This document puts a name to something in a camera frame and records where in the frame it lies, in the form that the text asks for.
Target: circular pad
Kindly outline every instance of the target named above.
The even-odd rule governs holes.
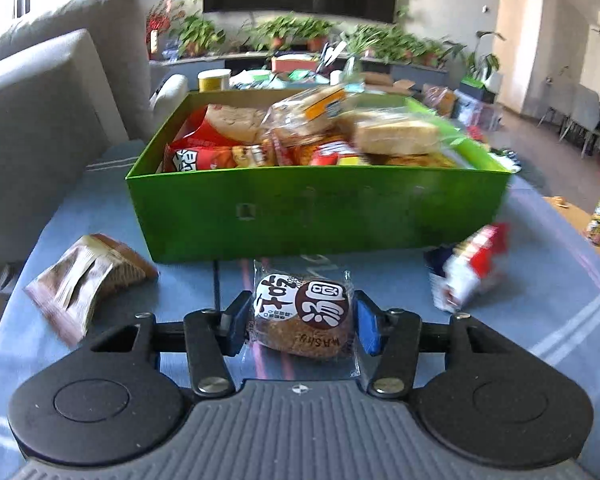
[[[128,402],[129,394],[124,386],[102,379],[68,384],[54,400],[56,411],[75,422],[106,420],[124,410]]]
[[[74,352],[22,384],[9,422],[24,455],[71,466],[126,462],[184,416],[179,387],[130,353]]]
[[[499,468],[539,468],[575,457],[593,411],[575,383],[512,354],[433,378],[416,400],[424,427],[443,445]]]

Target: bread slice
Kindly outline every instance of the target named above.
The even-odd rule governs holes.
[[[423,120],[357,124],[353,135],[357,149],[377,155],[417,155],[438,150],[438,127]]]

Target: sofa armrest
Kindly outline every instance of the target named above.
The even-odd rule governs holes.
[[[0,261],[25,260],[84,167],[125,139],[86,31],[0,61]]]
[[[171,117],[175,109],[184,101],[188,92],[189,80],[182,74],[174,74],[165,81],[160,91],[151,98],[149,108],[151,108],[154,115],[152,136]]]

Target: plastic wrapper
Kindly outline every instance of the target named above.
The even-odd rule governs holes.
[[[424,99],[422,103],[429,108],[433,108],[442,117],[451,117],[456,104],[456,95],[446,86],[432,86],[424,84],[422,86]]]
[[[293,146],[289,149],[292,160],[298,166],[364,166],[368,160],[360,155],[342,136]]]
[[[238,146],[259,144],[265,112],[256,108],[207,105],[194,110],[173,142],[187,139],[188,146]]]
[[[191,146],[167,149],[164,171],[227,170],[231,168],[263,168],[275,166],[275,153],[270,142],[255,146]]]
[[[95,234],[80,238],[24,290],[60,339],[75,346],[100,300],[157,277],[157,270],[134,250]]]
[[[355,123],[353,145],[376,155],[422,155],[439,152],[440,130],[427,116],[380,112]]]
[[[262,126],[284,146],[309,144],[333,128],[345,101],[343,85],[311,88],[273,104]]]
[[[507,254],[507,225],[486,225],[455,248],[426,253],[434,304],[458,312],[477,293],[500,282]]]
[[[250,339],[303,357],[350,356],[354,337],[353,287],[255,265]]]

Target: packaged pastry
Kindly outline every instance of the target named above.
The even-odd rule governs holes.
[[[344,85],[311,88],[271,106],[263,126],[285,146],[315,142],[342,113]]]
[[[191,146],[169,153],[165,171],[227,170],[275,166],[270,142],[254,146]]]
[[[368,161],[342,136],[330,136],[311,144],[289,148],[297,166],[362,166]]]
[[[343,283],[265,270],[256,263],[250,339],[315,359],[351,353],[353,288]]]
[[[180,139],[187,146],[238,146],[259,144],[265,112],[256,108],[207,105],[191,113],[184,124],[190,133]]]
[[[75,346],[100,300],[157,277],[157,270],[130,247],[94,234],[80,238],[24,290],[60,339]]]
[[[421,168],[457,168],[458,165],[442,153],[389,156],[384,166],[419,166]]]
[[[440,132],[425,118],[387,113],[356,123],[353,143],[363,153],[419,155],[440,150]]]

